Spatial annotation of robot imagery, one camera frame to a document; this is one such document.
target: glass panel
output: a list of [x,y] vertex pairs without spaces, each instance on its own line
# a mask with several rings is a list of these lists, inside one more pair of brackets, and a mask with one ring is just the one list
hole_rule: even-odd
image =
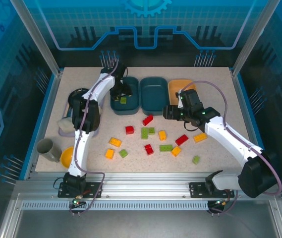
[[282,179],[282,1],[263,31],[241,77],[266,150]]
[[[18,164],[23,163],[28,150],[50,76],[10,1],[0,0],[0,222],[20,173]],[[3,159],[11,154],[22,162]]]
[[267,0],[25,2],[62,67],[233,66]]

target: workbench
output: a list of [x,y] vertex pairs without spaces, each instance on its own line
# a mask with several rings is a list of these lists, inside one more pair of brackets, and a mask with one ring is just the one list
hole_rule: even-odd
[[[57,121],[63,117],[68,95],[78,88],[91,88],[100,75],[100,67],[66,67],[60,81],[54,106],[45,133],[62,150],[74,145],[73,137],[62,137],[58,134]],[[159,76],[167,81],[173,79],[207,80],[215,83],[226,96],[228,102],[227,122],[241,135],[248,138],[246,126],[242,117],[241,108],[232,82],[230,70],[227,67],[129,67],[129,76],[141,80],[149,76]],[[218,91],[210,85],[199,83],[197,93],[204,107],[213,107],[223,115],[225,104]],[[118,116],[110,108],[110,94],[105,96],[102,108],[101,123],[98,134],[93,137],[87,169],[106,173],[199,173],[214,172],[217,170],[241,169],[236,159],[216,140],[208,137],[206,140],[195,143],[193,136],[201,131],[189,132],[183,127],[183,122],[166,120],[163,116],[155,116],[147,127],[154,127],[156,134],[149,135],[147,140],[141,139],[142,120],[146,116],[141,107],[138,113],[130,116]],[[135,133],[125,134],[125,126],[134,126]],[[165,130],[167,140],[160,141],[159,130]],[[174,157],[170,152],[160,152],[159,145],[172,144],[183,134],[189,139],[181,145],[181,153]],[[122,141],[120,148],[108,144],[111,137]],[[151,144],[154,154],[148,156],[144,145]],[[115,150],[112,160],[105,157],[108,148]],[[124,159],[119,151],[125,149],[128,156]],[[200,162],[195,165],[192,159],[200,156]],[[62,164],[51,162],[42,156],[38,157],[37,172],[66,172]]]

